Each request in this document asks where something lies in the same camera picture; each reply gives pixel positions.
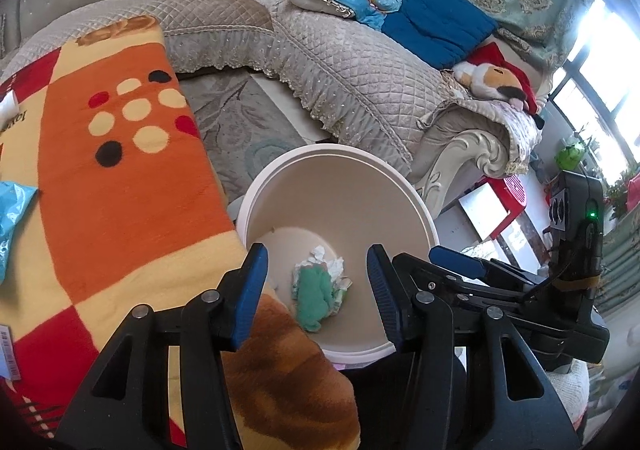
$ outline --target gray carpet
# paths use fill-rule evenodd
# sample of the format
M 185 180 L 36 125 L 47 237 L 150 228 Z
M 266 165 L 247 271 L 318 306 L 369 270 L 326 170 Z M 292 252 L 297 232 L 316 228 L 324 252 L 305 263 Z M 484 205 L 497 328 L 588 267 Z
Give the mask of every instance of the gray carpet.
M 182 80 L 180 88 L 229 202 L 276 157 L 306 145 L 246 69 Z

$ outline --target tile floor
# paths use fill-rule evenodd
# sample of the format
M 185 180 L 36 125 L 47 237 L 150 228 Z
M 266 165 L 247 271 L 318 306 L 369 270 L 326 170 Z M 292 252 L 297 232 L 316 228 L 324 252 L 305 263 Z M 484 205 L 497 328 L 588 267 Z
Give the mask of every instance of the tile floor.
M 302 108 L 300 100 L 293 96 L 286 84 L 268 78 L 262 73 L 253 73 L 252 77 L 307 143 L 315 143 L 330 136 L 322 130 L 322 123 L 312 119 L 308 111 Z M 542 236 L 542 230 L 549 224 L 542 185 L 532 171 L 522 175 L 520 180 L 527 192 L 525 212 L 537 233 Z M 474 252 L 482 253 L 482 256 L 488 259 L 496 258 L 512 264 L 515 260 L 522 269 L 533 272 L 540 267 L 538 258 L 527 240 L 527 234 L 530 236 L 531 232 L 523 232 L 520 221 L 514 221 L 507 227 L 498 241 L 485 243 L 480 243 L 476 231 L 458 205 L 450 207 L 437 217 L 435 224 L 443 246 L 462 251 L 481 244 Z

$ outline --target fleece blanket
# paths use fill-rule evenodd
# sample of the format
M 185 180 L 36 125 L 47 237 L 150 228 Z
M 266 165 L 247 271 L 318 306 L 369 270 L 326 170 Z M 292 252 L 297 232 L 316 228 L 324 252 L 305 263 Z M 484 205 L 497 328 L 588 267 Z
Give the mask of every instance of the fleece blanket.
M 184 305 L 238 268 L 245 250 L 156 20 L 114 23 L 27 66 L 20 114 L 0 134 L 2 177 L 36 186 L 0 286 L 22 379 L 2 380 L 25 420 L 53 438 L 76 388 L 130 309 Z M 225 353 L 246 449 L 354 449 L 353 389 L 266 289 L 250 338 Z M 170 435 L 185 445 L 178 351 Z
M 490 36 L 498 24 L 467 0 L 402 0 L 382 33 L 435 69 L 451 68 Z

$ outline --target window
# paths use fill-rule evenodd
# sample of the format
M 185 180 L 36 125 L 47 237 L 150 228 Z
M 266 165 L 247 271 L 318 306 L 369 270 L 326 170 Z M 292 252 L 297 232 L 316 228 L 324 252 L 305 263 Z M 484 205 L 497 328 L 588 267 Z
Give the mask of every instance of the window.
M 640 39 L 603 0 L 585 15 L 578 39 L 549 95 L 607 183 L 640 161 Z

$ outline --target red plastic stool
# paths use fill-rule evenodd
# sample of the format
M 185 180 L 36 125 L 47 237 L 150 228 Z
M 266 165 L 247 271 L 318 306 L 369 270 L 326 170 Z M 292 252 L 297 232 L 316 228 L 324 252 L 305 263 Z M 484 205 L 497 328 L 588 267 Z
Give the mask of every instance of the red plastic stool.
M 522 182 L 516 175 L 510 175 L 504 179 L 484 177 L 480 185 L 483 183 L 488 183 L 491 188 L 494 189 L 495 195 L 500 200 L 500 203 L 502 203 L 502 206 L 509 212 L 507 217 L 491 232 L 491 239 L 496 240 L 498 235 L 524 211 L 524 208 L 527 206 L 527 193 L 522 186 Z

